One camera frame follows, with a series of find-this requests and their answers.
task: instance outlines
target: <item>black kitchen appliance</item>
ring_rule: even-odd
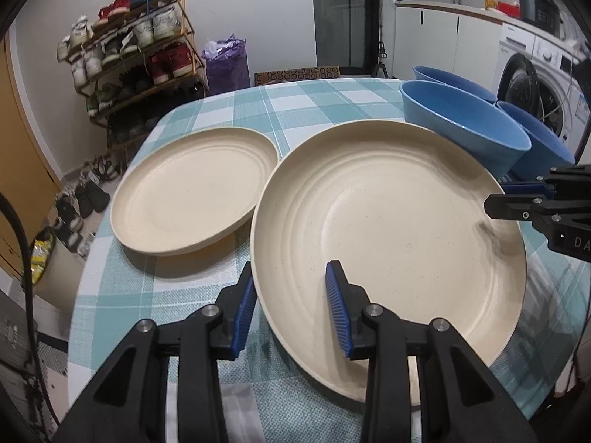
[[[560,9],[553,0],[519,0],[521,19],[560,38]]]

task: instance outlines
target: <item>silver bolt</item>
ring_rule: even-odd
[[[141,333],[147,333],[154,328],[154,322],[151,319],[141,319],[138,324],[135,325],[135,329],[141,331]]]
[[[215,316],[219,313],[219,311],[220,309],[215,305],[205,305],[201,309],[201,313],[203,313],[205,316]]]
[[[365,310],[369,316],[380,316],[383,313],[383,308],[375,303],[367,305]]]
[[[449,330],[449,322],[445,318],[436,318],[433,320],[433,328],[437,331]]]

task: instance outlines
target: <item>dark blue bowl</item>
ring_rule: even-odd
[[[554,132],[527,111],[507,102],[496,105],[519,123],[530,136],[531,150],[519,158],[511,171],[521,179],[547,175],[553,166],[574,165],[574,157]]]
[[[531,148],[513,118],[468,91],[413,79],[400,85],[404,119],[465,149],[495,178],[504,176]]]
[[[431,68],[430,66],[415,66],[413,68],[414,75],[417,79],[424,79],[427,81],[436,81],[450,85],[450,87],[460,88],[460,90],[468,91],[475,97],[483,99],[485,102],[495,104],[496,96],[486,88],[481,87],[477,83],[461,76],[454,75],[442,69]]]

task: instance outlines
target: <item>teal and white tablecloth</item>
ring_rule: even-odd
[[[191,102],[168,113],[132,166],[180,136],[212,126],[261,131],[281,156],[315,133],[344,121],[403,118],[400,81],[345,78],[289,82]],[[158,324],[185,318],[236,283],[249,259],[249,224],[190,255],[156,258],[124,248],[113,236],[110,208],[97,232],[78,290],[69,344],[73,403],[120,339],[141,318]],[[557,380],[581,333],[589,297],[589,264],[548,250],[545,237],[522,223],[528,281],[518,326],[492,369],[527,417]],[[260,306],[246,349],[219,363],[232,442],[356,442],[361,405],[335,398],[300,370],[271,335]],[[176,441],[176,362],[167,405],[167,441]]]

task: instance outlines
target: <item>washing machine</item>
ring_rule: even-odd
[[[491,91],[543,121],[577,157],[586,143],[589,106],[572,77],[572,64],[561,46],[504,23]]]

